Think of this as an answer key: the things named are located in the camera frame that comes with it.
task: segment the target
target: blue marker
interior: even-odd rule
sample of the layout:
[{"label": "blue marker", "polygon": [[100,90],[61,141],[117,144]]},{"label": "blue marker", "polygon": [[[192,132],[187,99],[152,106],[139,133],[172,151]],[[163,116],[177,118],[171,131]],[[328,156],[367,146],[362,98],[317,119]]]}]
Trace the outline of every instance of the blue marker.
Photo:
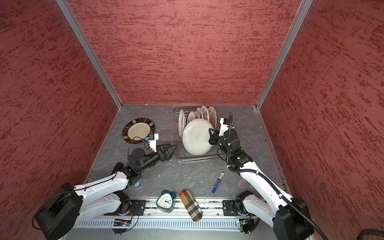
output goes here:
[{"label": "blue marker", "polygon": [[213,188],[213,190],[212,190],[212,193],[215,193],[215,192],[216,192],[216,189],[217,189],[218,186],[220,185],[221,180],[223,179],[223,177],[224,177],[224,173],[222,172],[222,173],[220,173],[220,177],[217,179],[216,184],[214,185],[214,188]]}]

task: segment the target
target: gray marble surface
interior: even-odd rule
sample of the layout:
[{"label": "gray marble surface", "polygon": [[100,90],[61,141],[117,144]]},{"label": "gray marble surface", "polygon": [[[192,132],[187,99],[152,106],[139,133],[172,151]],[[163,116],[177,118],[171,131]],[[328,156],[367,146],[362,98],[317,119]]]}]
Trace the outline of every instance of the gray marble surface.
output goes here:
[{"label": "gray marble surface", "polygon": [[[136,118],[148,118],[155,124],[155,133],[159,134],[157,144],[173,142],[172,105],[124,105],[111,129],[104,148],[95,161],[88,182],[107,177],[117,162],[127,163],[129,144],[122,138],[124,126]],[[233,113],[233,126],[240,138],[242,149],[253,158],[260,169],[273,181],[278,182],[278,171],[269,155],[262,137],[262,131],[251,106],[215,106],[218,118]],[[132,144],[129,152],[143,144]],[[215,194],[212,188],[221,172],[225,172],[223,181]],[[221,159],[205,162],[178,164],[175,158],[159,162],[142,173],[142,188],[130,187],[125,191],[130,197],[157,197],[167,187],[173,187],[177,194],[189,189],[195,197],[233,198],[237,194],[254,188],[243,178],[226,168]]]}]

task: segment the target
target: wire dish rack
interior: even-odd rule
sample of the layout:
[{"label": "wire dish rack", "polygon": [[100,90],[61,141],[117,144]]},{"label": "wire dish rack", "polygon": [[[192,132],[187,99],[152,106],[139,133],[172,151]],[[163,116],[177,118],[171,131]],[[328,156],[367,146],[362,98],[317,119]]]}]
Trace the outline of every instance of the wire dish rack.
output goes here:
[{"label": "wire dish rack", "polygon": [[[195,111],[195,107],[185,107],[183,108],[185,119],[187,119],[187,116],[190,111]],[[212,148],[205,154],[196,156],[193,154],[190,154],[187,152],[187,150],[184,147],[182,137],[179,137],[178,133],[178,126],[179,126],[179,112],[181,108],[176,108],[173,110],[173,123],[174,123],[174,130],[173,130],[173,144],[177,144],[177,150],[174,154],[176,156],[177,162],[179,164],[186,164],[186,163],[193,163],[193,162],[203,162],[211,159],[217,159],[219,156],[217,155],[217,149],[218,146],[212,146]]]}]

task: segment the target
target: red textured wall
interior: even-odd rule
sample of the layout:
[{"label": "red textured wall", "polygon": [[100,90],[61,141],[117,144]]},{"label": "red textured wall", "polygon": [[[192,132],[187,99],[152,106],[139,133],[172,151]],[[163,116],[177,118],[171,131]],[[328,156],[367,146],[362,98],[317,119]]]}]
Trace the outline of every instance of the red textured wall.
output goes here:
[{"label": "red textured wall", "polygon": [[0,239],[43,239],[33,214],[84,181],[117,107],[54,0],[0,1],[0,19]]},{"label": "red textured wall", "polygon": [[68,0],[123,103],[255,104],[301,0]]},{"label": "red textured wall", "polygon": [[329,239],[384,229],[383,16],[379,1],[315,0],[262,106],[290,189]]}]

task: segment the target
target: alarm clock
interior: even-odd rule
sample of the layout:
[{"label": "alarm clock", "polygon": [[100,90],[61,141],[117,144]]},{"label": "alarm clock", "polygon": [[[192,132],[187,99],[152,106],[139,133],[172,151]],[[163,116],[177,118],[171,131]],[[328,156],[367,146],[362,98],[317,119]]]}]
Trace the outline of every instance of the alarm clock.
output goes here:
[{"label": "alarm clock", "polygon": [[161,192],[160,197],[156,201],[156,206],[167,213],[170,213],[173,211],[174,207],[174,199],[176,198],[176,193],[167,191],[171,187],[166,188],[164,191]]}]

